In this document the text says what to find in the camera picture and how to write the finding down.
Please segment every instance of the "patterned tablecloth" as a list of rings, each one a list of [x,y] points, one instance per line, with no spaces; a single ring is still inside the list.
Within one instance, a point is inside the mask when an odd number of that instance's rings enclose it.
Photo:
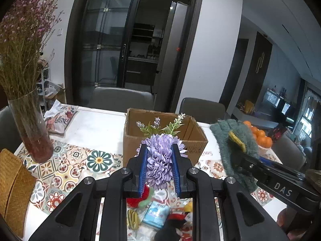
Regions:
[[[35,163],[25,147],[17,153],[25,167],[37,178],[30,203],[48,215],[85,177],[92,176],[97,180],[106,178],[123,167],[122,154],[74,146],[57,140],[51,141],[54,146],[54,153],[50,160],[42,164]],[[212,152],[203,152],[196,167],[202,169],[211,177],[225,178],[226,174],[221,160],[213,160],[212,156]],[[280,162],[273,152],[267,153],[265,157]],[[251,195],[262,206],[265,206],[273,199],[272,195],[261,188],[258,188]],[[191,201],[191,199],[179,199],[175,194],[173,183],[168,184],[168,188],[165,190],[156,191],[153,200],[170,206],[172,212],[183,211],[184,206]],[[101,201],[96,240],[99,238],[103,202],[104,199]],[[142,219],[146,210],[137,212],[140,219]],[[186,219],[188,222],[183,229],[183,240],[188,241],[192,240],[191,215],[188,215]],[[151,240],[156,231],[141,224],[138,230],[128,229],[127,233],[128,240],[145,241]]]

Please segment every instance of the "sliding glass door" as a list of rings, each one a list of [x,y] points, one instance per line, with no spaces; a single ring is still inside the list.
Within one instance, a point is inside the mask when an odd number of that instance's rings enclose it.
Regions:
[[[122,87],[135,0],[88,0],[81,24],[76,103],[86,106],[98,86]]]

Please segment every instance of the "black plush toy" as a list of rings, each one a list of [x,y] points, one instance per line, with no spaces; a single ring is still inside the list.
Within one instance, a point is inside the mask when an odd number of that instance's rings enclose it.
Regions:
[[[176,229],[181,229],[185,223],[185,215],[170,214],[163,227],[156,233],[154,240],[179,241],[181,236],[177,234]]]

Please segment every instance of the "metal screw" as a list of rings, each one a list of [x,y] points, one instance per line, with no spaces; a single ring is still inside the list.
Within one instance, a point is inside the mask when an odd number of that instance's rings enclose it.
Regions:
[[[234,184],[236,182],[236,179],[233,177],[227,177],[226,178],[227,183],[229,184]]]
[[[122,174],[128,174],[129,172],[130,172],[130,169],[129,168],[121,168],[120,169],[120,172],[122,173]]]
[[[188,170],[191,174],[197,174],[198,173],[198,168],[190,168],[189,170]]]
[[[93,182],[93,178],[92,177],[86,177],[83,182],[86,184],[86,185],[89,185]]]

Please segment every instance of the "orange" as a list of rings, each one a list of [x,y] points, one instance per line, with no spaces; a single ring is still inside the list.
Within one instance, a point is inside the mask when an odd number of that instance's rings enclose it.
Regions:
[[[251,122],[249,122],[248,120],[243,121],[243,123],[244,123],[246,126],[248,126],[249,128],[251,128],[251,126],[252,126]]]
[[[258,137],[265,137],[265,132],[264,132],[264,130],[258,130],[258,131],[256,132],[256,135],[257,135]]]
[[[266,137],[266,144],[265,144],[265,147],[266,148],[270,148],[272,147],[272,144],[273,144],[273,141],[270,137]]]
[[[256,142],[259,146],[265,148],[266,145],[266,137],[257,137]]]
[[[256,134],[256,132],[258,131],[257,127],[251,127],[251,131],[253,134]]]

